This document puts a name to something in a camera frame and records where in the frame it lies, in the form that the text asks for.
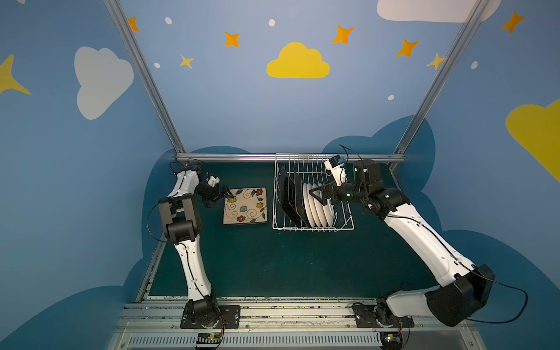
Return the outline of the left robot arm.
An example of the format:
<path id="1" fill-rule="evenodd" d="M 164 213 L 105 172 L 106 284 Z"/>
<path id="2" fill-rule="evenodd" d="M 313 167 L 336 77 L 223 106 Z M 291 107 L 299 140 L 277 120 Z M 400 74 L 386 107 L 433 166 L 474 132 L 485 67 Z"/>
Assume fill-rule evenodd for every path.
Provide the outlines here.
<path id="1" fill-rule="evenodd" d="M 176 249 L 184 271 L 188 301 L 184 322 L 189 328 L 226 326 L 226 318 L 218 306 L 217 297 L 204 269 L 201 254 L 201 216 L 196 197 L 206 207 L 214 206 L 221 198 L 233 198 L 220 178 L 204 172 L 200 163 L 185 165 L 176 172 L 176 184 L 170 194 L 157 203 L 167 242 Z"/>

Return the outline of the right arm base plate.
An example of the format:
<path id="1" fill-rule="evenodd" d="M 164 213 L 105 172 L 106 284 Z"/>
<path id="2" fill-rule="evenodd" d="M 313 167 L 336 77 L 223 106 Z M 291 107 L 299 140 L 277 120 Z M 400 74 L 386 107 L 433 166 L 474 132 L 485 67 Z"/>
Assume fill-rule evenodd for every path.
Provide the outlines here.
<path id="1" fill-rule="evenodd" d="M 353 303 L 351 309 L 358 328 L 414 328 L 410 316 L 397 317 L 384 304 Z"/>

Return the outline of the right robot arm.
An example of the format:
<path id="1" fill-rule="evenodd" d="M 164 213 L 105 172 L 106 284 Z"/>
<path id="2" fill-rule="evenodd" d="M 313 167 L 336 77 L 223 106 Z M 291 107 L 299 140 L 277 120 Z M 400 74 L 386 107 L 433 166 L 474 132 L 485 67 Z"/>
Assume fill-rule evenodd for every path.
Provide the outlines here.
<path id="1" fill-rule="evenodd" d="M 407 316 L 433 316 L 454 327 L 488 302 L 494 272 L 477 266 L 459 253 L 421 217 L 416 207 L 397 188 L 385 186 L 380 166 L 373 160 L 354 163 L 354 180 L 349 182 L 346 165 L 336 155 L 324 162 L 333 180 L 309 190 L 322 207 L 340 201 L 356 202 L 400 235 L 429 268 L 437 286 L 396 291 L 377 300 L 373 317 L 389 328 Z"/>

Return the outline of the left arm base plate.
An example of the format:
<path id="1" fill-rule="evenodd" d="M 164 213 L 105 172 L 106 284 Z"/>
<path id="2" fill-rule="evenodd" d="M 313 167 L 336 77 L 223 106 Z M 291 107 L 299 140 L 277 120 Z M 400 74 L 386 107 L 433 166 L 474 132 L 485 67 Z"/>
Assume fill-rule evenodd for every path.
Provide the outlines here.
<path id="1" fill-rule="evenodd" d="M 241 307 L 240 306 L 219 306 L 217 318 L 212 322 L 207 322 L 205 325 L 201 323 L 201 317 L 195 318 L 193 314 L 185 307 L 182 318 L 180 320 L 180 329 L 218 329 L 223 328 L 223 321 L 225 321 L 225 329 L 238 329 L 241 321 Z"/>

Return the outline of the floral square plate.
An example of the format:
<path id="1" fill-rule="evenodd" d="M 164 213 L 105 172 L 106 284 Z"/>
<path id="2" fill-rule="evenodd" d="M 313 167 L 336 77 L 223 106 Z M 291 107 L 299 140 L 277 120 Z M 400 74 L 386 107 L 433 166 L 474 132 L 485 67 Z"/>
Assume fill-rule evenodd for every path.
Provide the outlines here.
<path id="1" fill-rule="evenodd" d="M 281 208 L 289 218 L 292 226 L 300 227 L 301 219 L 297 213 L 295 184 L 284 167 L 280 168 Z"/>
<path id="2" fill-rule="evenodd" d="M 223 224 L 248 225 L 268 222 L 267 193 L 265 188 L 231 189 L 226 198 Z"/>

